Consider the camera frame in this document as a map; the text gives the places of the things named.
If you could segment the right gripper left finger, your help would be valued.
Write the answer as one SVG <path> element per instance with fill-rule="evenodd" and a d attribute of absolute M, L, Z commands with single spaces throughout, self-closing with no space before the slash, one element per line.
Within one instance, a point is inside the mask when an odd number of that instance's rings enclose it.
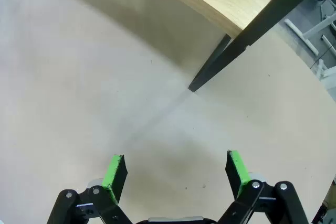
<path fill-rule="evenodd" d="M 54 203 L 48 223 L 88 223 L 100 218 L 103 223 L 131 223 L 119 207 L 128 171 L 123 155 L 114 155 L 107 172 L 98 185 L 77 193 L 62 190 Z"/>

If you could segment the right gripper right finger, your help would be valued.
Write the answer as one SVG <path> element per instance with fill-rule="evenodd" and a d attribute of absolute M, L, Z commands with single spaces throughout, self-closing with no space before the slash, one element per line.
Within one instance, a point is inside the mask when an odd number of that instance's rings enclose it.
<path fill-rule="evenodd" d="M 225 166 L 234 201 L 218 223 L 248 223 L 256 212 L 264 213 L 270 223 L 308 223 L 298 194 L 289 181 L 270 186 L 252 179 L 238 151 L 227 151 Z"/>

